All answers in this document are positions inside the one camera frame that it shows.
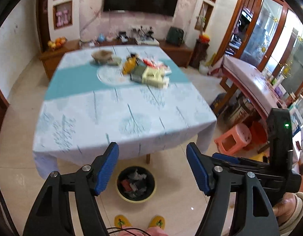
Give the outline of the person right hand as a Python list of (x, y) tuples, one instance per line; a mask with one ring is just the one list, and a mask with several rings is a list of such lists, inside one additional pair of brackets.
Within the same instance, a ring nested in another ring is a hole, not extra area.
[(284, 224), (294, 213), (297, 197), (294, 193), (285, 193), (282, 200), (273, 207), (278, 225)]

